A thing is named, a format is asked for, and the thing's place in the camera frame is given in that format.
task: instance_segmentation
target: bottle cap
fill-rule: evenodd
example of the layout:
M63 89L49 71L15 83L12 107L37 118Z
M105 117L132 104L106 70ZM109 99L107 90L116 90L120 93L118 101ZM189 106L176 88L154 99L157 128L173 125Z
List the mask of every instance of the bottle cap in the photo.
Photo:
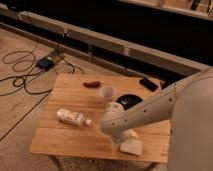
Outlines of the bottle cap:
M87 126L90 126L91 123L92 123L92 120L91 120L91 119L87 119L87 120L86 120L86 125L87 125Z

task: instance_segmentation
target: paper cup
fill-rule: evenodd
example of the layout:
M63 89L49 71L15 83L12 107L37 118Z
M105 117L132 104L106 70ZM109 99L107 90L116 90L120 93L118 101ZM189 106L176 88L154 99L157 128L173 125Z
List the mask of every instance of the paper cup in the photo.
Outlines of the paper cup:
M116 90L112 86L103 86L99 90L99 96L101 97L101 99L103 101L103 106L104 107L105 107L105 105L107 103L109 103L109 102L111 102L113 100L115 95L116 95Z
M105 106L105 111L106 112L116 112L116 113L121 113L124 112L124 108L120 103L117 102L109 102Z

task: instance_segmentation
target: black cable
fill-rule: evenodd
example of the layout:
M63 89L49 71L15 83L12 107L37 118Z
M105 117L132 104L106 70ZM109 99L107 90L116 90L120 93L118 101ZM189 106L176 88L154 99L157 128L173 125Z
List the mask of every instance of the black cable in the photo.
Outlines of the black cable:
M0 80L0 83L4 82L4 81L6 81L6 80L14 79L14 80L13 80L13 86L16 87L16 88L18 88L18 87L20 87L20 88L18 88L18 89L15 90L15 91L9 92L9 93L0 94L0 96L2 97L2 96L12 95L12 94L14 94L14 93L20 91L22 88L24 88L24 84L25 84L25 86L26 86L27 84L29 84L30 82L32 82L33 80L35 80L38 76L40 76L41 74L44 73L44 72L41 70L41 71L39 71L39 72L37 72L37 73L35 73L35 74L31 74L31 72L33 71L33 69L31 69L30 72L28 72L28 73L25 74L25 75L11 76L11 77L7 77L7 78L1 79L1 80ZM35 77L32 78L30 81L26 82L27 78L28 78L28 77L31 77L31 76L35 76Z
M68 73L69 74L73 74L73 72L74 72L74 69L73 69L73 67L71 67L70 65L68 65L67 63L58 63L57 65L55 65L54 67L53 67L53 69L54 69L54 71L55 71L55 73L56 73L56 75L58 75L59 73L58 73L58 71L57 71L57 66L59 66L59 65L66 65L66 66L69 66L69 68L71 68L71 71L68 71Z
M42 92L30 92L27 87L26 87L26 82L25 80L23 80L24 82L24 90L26 93L30 94L30 95L40 95L40 94L45 94L45 93L49 93L52 91L52 89L49 89L49 90L45 90L45 91L42 91Z
M26 15L28 16L28 20L29 20L30 24L33 26L31 17L29 16L27 11L26 11ZM36 38L35 46L33 47L33 49L31 51L20 50L20 51L10 52L10 53L8 53L8 54L6 54L5 56L2 57L2 62L4 64L13 64L12 69L13 69L14 72L25 72L25 71L29 70L36 62L36 56L35 56L34 52L36 51L36 49L38 47L38 42L39 42L37 34L35 34L35 38ZM7 59L11 55L22 54L22 53L26 53L26 54L21 56L21 57L19 57L19 58L17 58L17 59L15 59L15 60L9 60L8 61L8 59ZM32 56L32 60L26 59L29 56ZM21 64L22 62L26 62L26 61L31 61L32 63L28 67L26 67L24 69L21 69L21 70L20 69L16 69L17 65Z
M5 138L7 137L10 132L12 132L16 127L17 125L23 121L29 114L30 112L32 112L48 95L50 94L50 92L47 92L27 113L25 113L21 119L15 124L13 125L13 127L11 127L1 138L0 138L0 142Z
M61 56L60 53L58 53L58 56L61 58L61 60L63 60L65 63L67 63L69 66L71 66L73 68L72 74L75 73L75 69L78 69L84 75L84 70L81 67L73 65L72 63L70 63L69 61L67 61L66 59L64 59L64 57Z

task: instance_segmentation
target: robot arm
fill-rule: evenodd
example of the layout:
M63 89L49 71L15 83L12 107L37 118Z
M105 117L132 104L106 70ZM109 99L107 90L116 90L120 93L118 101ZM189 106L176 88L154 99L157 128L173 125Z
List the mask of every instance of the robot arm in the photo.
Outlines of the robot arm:
M171 119L179 95L200 75L203 71L172 84L129 110L106 112L101 122L102 131L121 143L127 139L127 131L131 128Z

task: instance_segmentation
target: gray floor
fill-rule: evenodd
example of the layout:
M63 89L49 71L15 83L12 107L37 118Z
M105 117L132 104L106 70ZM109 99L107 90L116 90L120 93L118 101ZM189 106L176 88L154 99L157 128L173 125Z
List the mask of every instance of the gray floor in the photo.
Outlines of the gray floor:
M24 37L0 29L0 79L17 75L12 70L12 65L2 63L2 57L11 51L32 50L35 42ZM48 54L51 48L39 44L35 51L36 57L41 58ZM73 64L84 69L86 74L118 75L112 71L90 64L86 61L65 55L66 59ZM26 67L27 63L17 67ZM64 65L57 67L59 73L69 72L69 68ZM57 75L54 70L50 70L41 77L28 85L32 92L51 89L54 85ZM11 92L11 80L0 84L0 94ZM23 90L9 96L0 97L0 137L2 137L11 127L13 127L24 114L32 108L43 95L28 95ZM55 171L56 166L47 156L30 154L28 149L32 137L35 133L36 125L46 103L45 99L35 110L33 110L8 136L0 142L0 171ZM144 163L97 160L85 158L59 157L64 170L143 170ZM165 165L159 165L155 171L165 171Z

